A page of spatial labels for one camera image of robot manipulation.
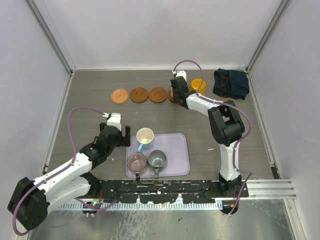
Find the glass mug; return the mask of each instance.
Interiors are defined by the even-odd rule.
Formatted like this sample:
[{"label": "glass mug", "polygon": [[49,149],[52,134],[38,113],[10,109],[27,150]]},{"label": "glass mug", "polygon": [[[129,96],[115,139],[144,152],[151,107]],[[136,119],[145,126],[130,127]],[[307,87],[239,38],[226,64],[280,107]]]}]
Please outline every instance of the glass mug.
[{"label": "glass mug", "polygon": [[127,159],[128,169],[135,173],[135,180],[140,180],[140,175],[146,173],[148,161],[145,155],[136,152],[131,154]]}]

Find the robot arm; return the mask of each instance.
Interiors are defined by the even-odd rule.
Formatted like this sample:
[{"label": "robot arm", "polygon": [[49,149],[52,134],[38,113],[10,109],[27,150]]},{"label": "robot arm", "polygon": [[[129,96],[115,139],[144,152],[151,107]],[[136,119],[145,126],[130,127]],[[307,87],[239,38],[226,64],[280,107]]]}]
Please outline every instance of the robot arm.
[{"label": "robot arm", "polygon": [[[105,114],[107,123],[100,123],[100,134],[94,141],[84,146],[72,159],[57,167],[53,171],[29,180],[27,177],[18,182],[8,205],[13,214],[23,195],[32,187],[45,180],[22,202],[17,212],[17,219],[26,230],[39,226],[53,210],[79,196],[95,197],[101,189],[99,179],[90,171],[107,160],[115,147],[130,146],[130,127],[125,127],[125,136],[122,135],[121,115]],[[60,170],[72,164],[57,176],[46,180]]]},{"label": "robot arm", "polygon": [[[213,138],[220,146],[221,169],[219,172],[219,186],[226,194],[234,193],[241,185],[241,175],[237,171],[239,145],[235,150],[236,168],[233,165],[233,151],[236,142],[245,131],[245,126],[239,113],[228,106],[211,103],[212,100],[210,98],[200,98],[195,91],[189,91],[185,74],[177,72],[170,81],[175,102],[186,109],[196,110],[209,117]],[[225,103],[236,106],[231,100]]]}]

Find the white mug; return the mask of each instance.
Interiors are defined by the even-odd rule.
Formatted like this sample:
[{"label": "white mug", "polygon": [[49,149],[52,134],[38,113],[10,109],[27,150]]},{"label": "white mug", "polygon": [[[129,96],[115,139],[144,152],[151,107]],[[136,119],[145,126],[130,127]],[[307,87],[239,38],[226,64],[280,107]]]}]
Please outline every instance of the white mug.
[{"label": "white mug", "polygon": [[141,128],[136,133],[136,139],[140,143],[138,152],[142,153],[144,150],[151,148],[154,145],[154,137],[154,132],[150,128]]}]

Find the dark blue cloth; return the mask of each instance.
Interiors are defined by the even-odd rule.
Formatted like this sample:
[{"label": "dark blue cloth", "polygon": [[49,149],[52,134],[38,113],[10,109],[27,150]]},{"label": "dark blue cloth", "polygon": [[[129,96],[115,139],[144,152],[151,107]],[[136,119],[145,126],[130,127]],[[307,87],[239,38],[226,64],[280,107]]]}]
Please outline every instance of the dark blue cloth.
[{"label": "dark blue cloth", "polygon": [[249,80],[243,71],[219,68],[214,80],[213,93],[220,97],[244,100],[249,93]]}]

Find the cable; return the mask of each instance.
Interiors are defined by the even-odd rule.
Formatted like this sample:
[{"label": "cable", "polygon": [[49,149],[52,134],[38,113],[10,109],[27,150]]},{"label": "cable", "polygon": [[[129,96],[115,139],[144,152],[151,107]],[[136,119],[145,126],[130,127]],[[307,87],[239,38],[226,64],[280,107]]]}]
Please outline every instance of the cable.
[{"label": "cable", "polygon": [[199,87],[198,87],[197,90],[195,91],[196,95],[197,95],[200,99],[205,100],[205,101],[207,101],[207,102],[209,102],[209,103],[212,103],[212,104],[223,105],[223,106],[226,106],[226,107],[229,107],[229,108],[232,108],[232,109],[238,111],[239,113],[241,113],[241,114],[245,117],[245,119],[247,120],[247,122],[248,122],[248,124],[249,124],[249,130],[248,130],[248,132],[247,132],[242,138],[240,138],[240,139],[235,143],[235,145],[234,145],[234,147],[233,147],[233,152],[232,152],[232,164],[233,164],[233,168],[236,169],[236,170],[237,170],[239,173],[241,173],[241,174],[249,174],[249,175],[248,175],[248,177],[244,180],[244,182],[243,182],[242,185],[241,185],[241,188],[240,188],[239,194],[238,194],[238,196],[237,196],[237,198],[236,198],[235,204],[234,204],[233,208],[231,209],[231,211],[230,211],[230,213],[229,213],[229,215],[231,216],[231,214],[234,212],[236,206],[238,205],[238,203],[239,203],[239,201],[240,201],[241,192],[243,191],[243,189],[244,189],[247,181],[249,180],[249,178],[250,178],[251,175],[252,175],[252,171],[243,171],[243,170],[240,170],[240,169],[238,169],[238,168],[236,167],[236,150],[237,150],[237,146],[240,144],[241,141],[243,141],[243,140],[251,133],[251,130],[252,130],[252,122],[251,122],[250,118],[249,118],[240,108],[238,108],[238,107],[236,107],[236,106],[233,106],[233,105],[231,105],[231,104],[225,103],[225,102],[223,102],[223,101],[216,101],[216,100],[213,100],[213,99],[204,97],[204,96],[202,96],[202,95],[199,95],[199,89],[201,88],[202,84],[204,83],[204,71],[202,70],[202,68],[200,67],[200,65],[199,65],[197,62],[192,61],[192,60],[182,60],[182,61],[178,62],[178,63],[174,66],[173,72],[176,71],[176,68],[177,68],[180,64],[185,63],[185,62],[190,62],[190,63],[193,63],[193,64],[197,65],[198,68],[199,68],[199,70],[200,70],[200,72],[201,72],[201,78],[202,78],[202,80],[201,80],[201,83],[200,83]]},{"label": "cable", "polygon": [[100,213],[103,213],[105,210],[107,210],[108,208],[111,208],[118,200],[114,200],[112,203],[110,203],[108,206],[104,207],[104,208],[100,208],[99,206],[90,206],[88,204],[86,204],[84,201],[82,201],[81,199],[79,198],[75,198],[75,200],[79,201],[80,203],[82,203],[85,207],[87,207],[88,209],[92,209],[92,210],[99,210],[97,211],[96,214],[100,214]]},{"label": "cable", "polygon": [[197,65],[197,67],[200,69],[200,72],[201,72],[201,83],[200,83],[199,87],[197,88],[197,90],[195,91],[196,95],[198,96],[199,89],[202,87],[202,84],[204,84],[205,74],[204,74],[204,71],[202,70],[201,66],[200,66],[197,62],[192,61],[192,60],[182,60],[182,61],[178,62],[178,63],[174,66],[173,72],[176,71],[176,68],[177,68],[180,64],[185,63],[185,62],[193,63],[193,64]]},{"label": "cable", "polygon": [[104,195],[104,191],[101,189],[101,190],[99,191],[99,193],[100,193],[100,196],[99,196],[99,203],[101,203],[101,201],[102,201],[102,197],[103,197],[103,195]]},{"label": "cable", "polygon": [[76,111],[76,110],[79,110],[79,109],[88,109],[88,110],[92,110],[92,111],[95,111],[101,115],[103,115],[104,113],[102,111],[99,111],[99,110],[96,110],[92,107],[87,107],[87,106],[79,106],[79,107],[76,107],[74,108],[68,115],[68,119],[67,119],[67,125],[68,125],[68,132],[69,132],[69,137],[70,137],[70,140],[71,140],[71,144],[72,144],[72,148],[73,148],[73,157],[72,157],[72,160],[71,160],[71,163],[69,165],[67,165],[66,167],[64,167],[63,169],[57,171],[55,174],[47,177],[45,180],[42,180],[40,181],[38,184],[36,184],[35,186],[33,186],[29,191],[27,191],[23,196],[22,198],[20,199],[20,201],[17,203],[17,205],[15,206],[15,209],[14,209],[14,212],[13,212],[13,218],[12,218],[12,227],[13,227],[13,231],[15,232],[15,234],[17,234],[18,236],[24,236],[26,234],[28,234],[29,231],[25,231],[25,232],[20,232],[17,228],[17,214],[18,214],[18,210],[21,206],[21,204],[23,203],[23,201],[27,198],[27,196],[33,191],[35,190],[36,188],[38,188],[40,185],[46,183],[48,180],[54,178],[55,176],[59,175],[60,173],[64,172],[65,170],[67,170],[68,168],[70,168],[72,166],[72,164],[75,162],[76,160],[76,145],[75,145],[75,141],[72,137],[72,133],[71,133],[71,129],[70,129],[70,118],[71,118],[71,115]]}]

